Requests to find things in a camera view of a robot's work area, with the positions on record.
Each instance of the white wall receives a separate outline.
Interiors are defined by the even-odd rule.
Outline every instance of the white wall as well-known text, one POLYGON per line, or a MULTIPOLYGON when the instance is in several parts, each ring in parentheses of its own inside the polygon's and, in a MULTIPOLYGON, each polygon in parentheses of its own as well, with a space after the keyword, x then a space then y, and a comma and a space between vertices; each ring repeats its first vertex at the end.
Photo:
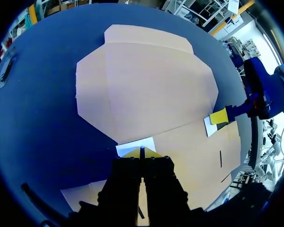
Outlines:
POLYGON ((257 29, 255 21, 249 22, 243 28, 241 28, 234 35, 237 39, 240 39, 242 43, 247 42, 247 40, 252 39, 254 44, 257 46, 261 54, 261 61, 269 74, 273 74, 275 68, 279 65, 274 53, 272 52, 270 46, 263 37, 263 34, 257 29))

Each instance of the yellow sponge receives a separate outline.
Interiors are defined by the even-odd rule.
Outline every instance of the yellow sponge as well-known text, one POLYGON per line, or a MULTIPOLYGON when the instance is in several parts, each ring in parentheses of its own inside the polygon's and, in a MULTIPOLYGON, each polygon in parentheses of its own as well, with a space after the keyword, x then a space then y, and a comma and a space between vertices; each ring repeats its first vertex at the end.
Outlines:
POLYGON ((209 115, 211 124, 228 123, 226 108, 209 115))

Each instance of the yellow object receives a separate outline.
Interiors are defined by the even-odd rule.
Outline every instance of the yellow object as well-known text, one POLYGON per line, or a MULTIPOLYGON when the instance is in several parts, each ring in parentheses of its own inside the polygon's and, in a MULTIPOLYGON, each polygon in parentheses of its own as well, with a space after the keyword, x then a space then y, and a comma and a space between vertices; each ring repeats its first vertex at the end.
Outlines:
MULTIPOLYGON (((249 7, 251 7, 253 4, 255 4, 255 0, 251 0, 249 2, 247 2, 245 5, 243 5, 239 11, 238 11, 238 15, 240 15, 241 13, 243 13, 245 10, 247 10, 249 7)), ((231 19, 233 20, 234 18, 236 18, 237 15, 233 15, 231 17, 231 19)), ((226 22, 223 22, 222 24, 220 24, 215 30, 213 30, 210 34, 211 35, 215 35, 217 32, 219 32, 222 28, 224 28, 224 26, 227 25, 226 22)))
MULTIPOLYGON (((163 157, 159 155, 158 153, 150 150, 149 148, 144 148, 145 151, 145 158, 147 157, 163 157)), ((136 148, 135 150, 132 150, 131 152, 127 153, 126 155, 122 157, 140 157, 140 148, 136 148)))
POLYGON ((226 108, 209 115, 211 124, 228 123, 226 108))
POLYGON ((29 12, 29 15, 30 15, 30 19, 32 20, 32 24, 33 25, 36 24, 38 21, 37 21, 37 16, 36 16, 34 4, 31 5, 30 7, 28 7, 28 12, 29 12))

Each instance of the machine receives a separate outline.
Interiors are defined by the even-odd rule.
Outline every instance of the machine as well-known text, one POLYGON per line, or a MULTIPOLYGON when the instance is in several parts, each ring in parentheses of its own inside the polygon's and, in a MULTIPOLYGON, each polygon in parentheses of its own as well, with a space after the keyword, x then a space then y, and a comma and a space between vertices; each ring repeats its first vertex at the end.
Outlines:
POLYGON ((260 59, 254 57, 244 62, 244 71, 246 101, 240 106, 226 106, 211 114, 212 124, 232 122, 242 114, 264 120, 284 112, 284 64, 269 75, 260 59))

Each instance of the workbench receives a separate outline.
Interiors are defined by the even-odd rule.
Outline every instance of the workbench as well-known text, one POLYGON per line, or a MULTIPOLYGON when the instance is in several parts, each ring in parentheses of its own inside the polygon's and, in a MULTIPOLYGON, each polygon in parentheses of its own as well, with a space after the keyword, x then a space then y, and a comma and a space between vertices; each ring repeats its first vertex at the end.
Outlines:
MULTIPOLYGON (((22 183, 67 215, 71 209, 60 189, 104 180, 110 173, 117 144, 78 116, 75 73, 77 62, 104 43, 104 31, 112 24, 145 26, 185 37, 213 71, 219 90, 214 111, 246 99, 221 44, 167 12, 138 5, 95 4, 38 22, 12 44, 17 60, 7 84, 0 88, 0 171, 15 198, 38 221, 44 218, 21 191, 22 183)), ((236 120, 243 163, 252 133, 257 136, 258 132, 252 132, 246 115, 236 120)), ((232 172, 232 178, 238 171, 232 172)))

